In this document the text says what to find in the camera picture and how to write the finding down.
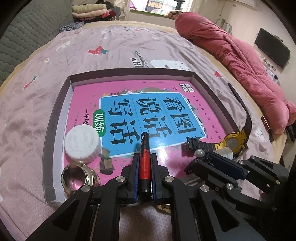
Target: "television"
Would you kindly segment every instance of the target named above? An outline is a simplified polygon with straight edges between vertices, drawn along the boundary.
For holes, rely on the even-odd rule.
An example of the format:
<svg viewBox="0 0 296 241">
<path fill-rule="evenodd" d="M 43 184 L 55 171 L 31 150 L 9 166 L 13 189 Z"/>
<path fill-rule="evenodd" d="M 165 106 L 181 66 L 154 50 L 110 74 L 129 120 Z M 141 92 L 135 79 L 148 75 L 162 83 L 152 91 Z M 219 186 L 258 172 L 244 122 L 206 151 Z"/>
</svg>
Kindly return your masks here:
<svg viewBox="0 0 296 241">
<path fill-rule="evenodd" d="M 278 37 L 263 28 L 260 29 L 255 44 L 281 68 L 284 68 L 290 59 L 291 51 Z"/>
</svg>

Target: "gray headboard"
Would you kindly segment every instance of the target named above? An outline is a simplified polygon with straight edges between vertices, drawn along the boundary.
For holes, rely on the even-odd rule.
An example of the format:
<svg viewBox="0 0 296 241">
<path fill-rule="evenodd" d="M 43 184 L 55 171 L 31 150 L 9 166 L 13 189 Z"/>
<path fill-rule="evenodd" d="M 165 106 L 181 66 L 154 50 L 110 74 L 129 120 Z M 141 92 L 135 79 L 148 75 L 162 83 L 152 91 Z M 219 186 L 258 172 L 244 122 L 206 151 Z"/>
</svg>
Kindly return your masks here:
<svg viewBox="0 0 296 241">
<path fill-rule="evenodd" d="M 73 23 L 73 0 L 31 0 L 0 38 L 0 85 L 15 66 L 52 40 L 59 27 Z"/>
</svg>

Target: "pink comforter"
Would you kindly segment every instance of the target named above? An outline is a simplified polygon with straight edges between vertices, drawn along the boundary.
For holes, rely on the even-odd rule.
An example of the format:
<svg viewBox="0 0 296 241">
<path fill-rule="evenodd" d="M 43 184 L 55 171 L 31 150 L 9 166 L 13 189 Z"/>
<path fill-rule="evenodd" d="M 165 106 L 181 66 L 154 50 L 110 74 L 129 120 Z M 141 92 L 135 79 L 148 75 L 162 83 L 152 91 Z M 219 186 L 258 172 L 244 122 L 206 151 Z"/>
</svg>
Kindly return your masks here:
<svg viewBox="0 0 296 241">
<path fill-rule="evenodd" d="M 175 27 L 182 37 L 210 52 L 228 68 L 261 107 L 275 134 L 282 134 L 296 120 L 295 105 L 266 74 L 252 46 L 193 12 L 180 14 Z"/>
</svg>

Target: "silver ball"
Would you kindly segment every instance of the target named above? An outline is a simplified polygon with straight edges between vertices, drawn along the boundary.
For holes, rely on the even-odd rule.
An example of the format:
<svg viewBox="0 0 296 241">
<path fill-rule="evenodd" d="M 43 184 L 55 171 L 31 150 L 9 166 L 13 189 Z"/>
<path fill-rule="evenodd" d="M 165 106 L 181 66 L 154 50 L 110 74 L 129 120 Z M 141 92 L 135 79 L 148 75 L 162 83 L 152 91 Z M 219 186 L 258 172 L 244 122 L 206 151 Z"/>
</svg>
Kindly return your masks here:
<svg viewBox="0 0 296 241">
<path fill-rule="evenodd" d="M 194 155 L 197 157 L 197 158 L 202 158 L 205 156 L 205 151 L 202 150 L 202 149 L 197 149 L 195 152 L 194 152 Z"/>
</svg>

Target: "stack of blankets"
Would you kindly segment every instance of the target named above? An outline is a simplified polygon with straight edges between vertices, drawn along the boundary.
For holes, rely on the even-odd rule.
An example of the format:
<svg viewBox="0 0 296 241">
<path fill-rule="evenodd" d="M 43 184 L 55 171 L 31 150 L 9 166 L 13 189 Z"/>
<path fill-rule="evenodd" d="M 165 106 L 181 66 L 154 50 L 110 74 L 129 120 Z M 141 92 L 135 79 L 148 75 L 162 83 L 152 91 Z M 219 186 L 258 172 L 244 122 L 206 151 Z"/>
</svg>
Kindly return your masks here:
<svg viewBox="0 0 296 241">
<path fill-rule="evenodd" d="M 91 23 L 116 20 L 116 13 L 110 2 L 98 0 L 95 4 L 73 5 L 72 15 L 75 22 Z"/>
</svg>

